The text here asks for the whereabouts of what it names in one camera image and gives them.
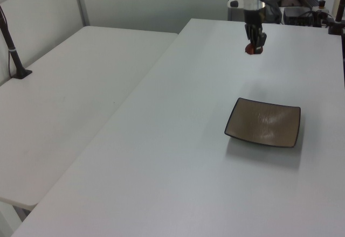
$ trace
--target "white table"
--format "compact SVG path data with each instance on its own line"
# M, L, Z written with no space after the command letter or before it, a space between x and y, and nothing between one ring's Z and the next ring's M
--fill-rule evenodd
M13 237L342 236L340 37L263 27L190 21ZM224 135L239 97L300 106L296 147Z
M0 201L33 209L176 38L85 27L0 87Z

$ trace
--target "black stand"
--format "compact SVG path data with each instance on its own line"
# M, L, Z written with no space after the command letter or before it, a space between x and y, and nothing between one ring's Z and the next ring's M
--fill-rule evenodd
M342 29L345 28L345 21L342 21L345 9L345 0L340 0L338 6L338 12L336 13L335 20L332 18L327 18L328 34L331 35L341 35Z
M0 29L2 32L2 35L4 36L4 39L6 41L7 47L11 53L12 59L15 63L16 69L17 69L17 73L13 76L13 78L16 79L23 79L25 77L27 77L29 74L32 73L31 70L26 70L23 65L22 62L20 61L20 58L18 56L16 47L13 43L11 34L9 32L9 28L6 22L6 19L2 13L2 9L0 8Z

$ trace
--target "square plate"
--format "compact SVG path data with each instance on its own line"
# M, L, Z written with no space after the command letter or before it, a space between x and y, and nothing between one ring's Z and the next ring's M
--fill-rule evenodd
M224 133L243 141L272 147L294 147L301 108L239 98Z

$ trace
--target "white wall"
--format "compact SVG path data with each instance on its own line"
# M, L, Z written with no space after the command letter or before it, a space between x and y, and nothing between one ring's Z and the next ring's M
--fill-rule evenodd
M24 67L82 28L77 0L7 0L0 5ZM0 85L8 79L7 55L0 33Z
M81 0L94 26L179 33L191 18L227 20L227 0Z

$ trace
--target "black cable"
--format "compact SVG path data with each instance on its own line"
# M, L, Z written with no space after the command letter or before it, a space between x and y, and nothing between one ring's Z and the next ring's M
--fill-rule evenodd
M314 11L306 11L306 12L302 13L300 16L297 16L297 18L300 18L300 17L302 17L303 15L306 15L306 14L308 14L307 17L309 17L309 15L310 15L311 13L313 13L313 12L314 12Z
M5 20L5 24L7 25L7 19L6 19L6 15L5 15L5 13L4 13L4 11L2 10L2 7L1 7L1 5L0 5L0 12L1 12L1 15L2 15L2 17L4 17L4 20ZM9 68L9 76L10 76L10 78L12 78L12 75L11 75L11 68L10 68L10 51L8 50L8 52L9 52L9 61L8 61L8 68Z
M7 25L6 15L5 15L4 11L2 10L1 5L0 5L0 12L1 12L2 16L4 17L5 23Z
M10 75L10 78L12 78L11 69L10 69L10 51L9 51L9 75Z

